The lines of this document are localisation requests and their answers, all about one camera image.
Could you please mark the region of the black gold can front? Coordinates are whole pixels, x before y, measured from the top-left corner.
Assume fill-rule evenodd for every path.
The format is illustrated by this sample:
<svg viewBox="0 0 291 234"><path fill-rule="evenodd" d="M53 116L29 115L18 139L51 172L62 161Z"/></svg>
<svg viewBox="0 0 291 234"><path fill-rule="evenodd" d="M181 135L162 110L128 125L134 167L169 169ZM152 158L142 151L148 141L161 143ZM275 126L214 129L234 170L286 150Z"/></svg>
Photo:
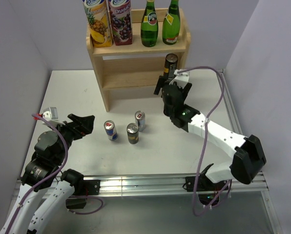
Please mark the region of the black gold can front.
<svg viewBox="0 0 291 234"><path fill-rule="evenodd" d="M128 124L126 132L130 144L136 144L139 141L139 127L136 123Z"/></svg>

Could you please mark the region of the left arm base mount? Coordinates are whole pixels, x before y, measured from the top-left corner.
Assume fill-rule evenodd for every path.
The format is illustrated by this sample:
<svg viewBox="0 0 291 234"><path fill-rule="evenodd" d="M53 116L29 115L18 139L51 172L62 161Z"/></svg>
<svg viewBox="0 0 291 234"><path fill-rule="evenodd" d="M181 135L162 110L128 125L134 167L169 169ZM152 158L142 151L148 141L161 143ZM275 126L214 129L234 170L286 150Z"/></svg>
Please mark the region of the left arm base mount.
<svg viewBox="0 0 291 234"><path fill-rule="evenodd" d="M98 179L85 180L83 187L75 192L73 195L76 196L89 196L89 195L98 195L100 190L101 181ZM89 198L69 198L66 200L65 205L67 209L71 210L82 210L89 204L99 205L99 201Z"/></svg>

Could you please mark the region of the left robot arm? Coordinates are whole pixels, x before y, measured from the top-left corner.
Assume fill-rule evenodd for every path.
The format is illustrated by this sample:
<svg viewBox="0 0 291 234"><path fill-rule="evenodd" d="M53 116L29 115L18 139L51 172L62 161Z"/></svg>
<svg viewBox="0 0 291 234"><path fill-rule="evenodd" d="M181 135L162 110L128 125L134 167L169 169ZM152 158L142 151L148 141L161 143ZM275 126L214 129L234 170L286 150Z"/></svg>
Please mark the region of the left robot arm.
<svg viewBox="0 0 291 234"><path fill-rule="evenodd" d="M68 118L71 121L62 123L50 111L34 114L33 117L42 121L50 130L38 138L32 159L21 177L16 203L0 231L2 234L41 232L56 208L65 203L71 195L84 191L83 174L68 169L63 172L52 195L41 203L53 180L66 164L72 142L92 133L95 117L69 114Z"/></svg>

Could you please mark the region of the small round green bottle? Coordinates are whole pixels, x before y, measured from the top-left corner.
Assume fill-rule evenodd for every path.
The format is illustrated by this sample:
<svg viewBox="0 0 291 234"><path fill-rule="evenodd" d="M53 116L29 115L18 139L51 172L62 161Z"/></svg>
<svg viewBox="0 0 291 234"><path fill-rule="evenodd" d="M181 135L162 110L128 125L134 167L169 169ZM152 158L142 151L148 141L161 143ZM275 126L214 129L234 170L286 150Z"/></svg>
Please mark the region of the small round green bottle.
<svg viewBox="0 0 291 234"><path fill-rule="evenodd" d="M141 23L141 42L145 47L156 45L158 38L158 19L153 0L146 1Z"/></svg>

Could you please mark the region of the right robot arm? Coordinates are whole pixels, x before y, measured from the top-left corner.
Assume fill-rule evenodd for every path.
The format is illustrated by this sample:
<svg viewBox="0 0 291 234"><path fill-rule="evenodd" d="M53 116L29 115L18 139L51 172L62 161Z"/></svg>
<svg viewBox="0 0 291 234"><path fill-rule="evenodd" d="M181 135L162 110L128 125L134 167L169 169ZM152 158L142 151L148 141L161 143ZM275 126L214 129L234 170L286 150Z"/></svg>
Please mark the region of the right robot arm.
<svg viewBox="0 0 291 234"><path fill-rule="evenodd" d="M208 165L200 176L201 186L211 190L218 182L229 179L250 184L267 162L260 139L234 133L186 105L185 99L192 87L188 80L187 73L174 79L159 76L154 94L161 95L164 114L176 127L204 138L230 157L227 163Z"/></svg>

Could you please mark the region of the tall green glass bottle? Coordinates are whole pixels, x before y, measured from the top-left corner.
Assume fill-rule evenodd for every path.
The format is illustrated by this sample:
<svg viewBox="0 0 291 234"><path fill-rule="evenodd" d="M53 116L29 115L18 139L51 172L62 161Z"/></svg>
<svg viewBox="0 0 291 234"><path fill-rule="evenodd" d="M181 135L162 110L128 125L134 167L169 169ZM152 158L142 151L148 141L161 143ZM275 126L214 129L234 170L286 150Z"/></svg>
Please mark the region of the tall green glass bottle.
<svg viewBox="0 0 291 234"><path fill-rule="evenodd" d="M181 26L179 1L172 0L163 21L162 40L167 45L177 42Z"/></svg>

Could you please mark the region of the black gold can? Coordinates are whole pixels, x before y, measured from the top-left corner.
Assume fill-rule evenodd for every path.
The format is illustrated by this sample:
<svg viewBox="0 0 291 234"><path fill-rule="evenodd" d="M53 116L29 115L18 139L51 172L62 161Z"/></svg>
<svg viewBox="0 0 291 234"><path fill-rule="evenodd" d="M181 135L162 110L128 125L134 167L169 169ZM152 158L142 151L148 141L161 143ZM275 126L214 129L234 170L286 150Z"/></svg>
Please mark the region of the black gold can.
<svg viewBox="0 0 291 234"><path fill-rule="evenodd" d="M128 124L126 132L130 144L136 144L139 141L139 127L136 123Z"/></svg>
<svg viewBox="0 0 291 234"><path fill-rule="evenodd" d="M177 69L178 56L174 53L169 53L166 55L165 64L164 64L164 76L168 80L174 78L174 72Z"/></svg>

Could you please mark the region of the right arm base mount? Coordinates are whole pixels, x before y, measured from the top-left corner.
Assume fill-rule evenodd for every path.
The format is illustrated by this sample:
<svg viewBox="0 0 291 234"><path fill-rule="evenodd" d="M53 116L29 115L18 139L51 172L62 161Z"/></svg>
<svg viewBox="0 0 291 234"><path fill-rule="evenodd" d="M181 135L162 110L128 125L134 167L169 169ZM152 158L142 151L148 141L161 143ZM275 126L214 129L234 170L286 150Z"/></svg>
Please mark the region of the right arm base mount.
<svg viewBox="0 0 291 234"><path fill-rule="evenodd" d="M193 192L195 183L194 176L185 177L185 183L183 184L183 189L187 192ZM212 183L207 177L200 176L197 183L197 192L209 192L208 194L198 195L200 202L203 205L208 205L217 193L227 184L227 181L220 181L218 183Z"/></svg>

